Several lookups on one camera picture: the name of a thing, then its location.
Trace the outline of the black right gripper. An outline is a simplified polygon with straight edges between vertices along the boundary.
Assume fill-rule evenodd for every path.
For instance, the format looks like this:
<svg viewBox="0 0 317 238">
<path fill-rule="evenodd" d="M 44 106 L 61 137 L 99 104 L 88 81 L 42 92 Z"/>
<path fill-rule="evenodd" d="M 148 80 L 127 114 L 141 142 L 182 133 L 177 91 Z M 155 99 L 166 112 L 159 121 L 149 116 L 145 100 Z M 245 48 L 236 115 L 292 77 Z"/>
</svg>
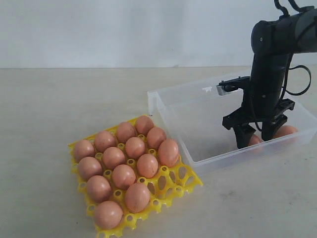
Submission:
<svg viewBox="0 0 317 238">
<path fill-rule="evenodd" d="M 256 131 L 248 123 L 262 122 L 262 140 L 269 141 L 273 139 L 277 131 L 287 122 L 288 117 L 284 115 L 284 112 L 286 110 L 294 110 L 294 106 L 295 102 L 291 99 L 283 99 L 273 111 L 266 114 L 262 111 L 256 113 L 256 110 L 251 106 L 241 106 L 231 114 L 224 116 L 222 125 L 226 129 L 233 128 L 238 149 L 245 148 Z"/>
</svg>

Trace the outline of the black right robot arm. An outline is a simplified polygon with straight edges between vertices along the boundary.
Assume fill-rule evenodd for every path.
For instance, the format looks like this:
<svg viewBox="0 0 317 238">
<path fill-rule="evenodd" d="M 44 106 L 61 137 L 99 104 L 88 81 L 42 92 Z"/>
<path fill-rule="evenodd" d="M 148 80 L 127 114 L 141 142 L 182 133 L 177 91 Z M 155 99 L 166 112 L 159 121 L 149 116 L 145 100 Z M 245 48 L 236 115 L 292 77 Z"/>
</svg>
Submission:
<svg viewBox="0 0 317 238">
<path fill-rule="evenodd" d="M 293 55 L 317 51 L 317 10 L 313 6 L 296 7 L 298 14 L 286 12 L 276 21 L 259 21 L 251 33 L 254 52 L 250 76 L 222 81 L 220 95 L 243 90 L 241 107 L 224 116 L 222 125 L 233 129 L 238 148 L 247 147 L 255 129 L 250 123 L 262 123 L 262 139 L 273 139 L 287 122 L 286 110 L 294 101 L 285 99 L 288 71 Z"/>
</svg>

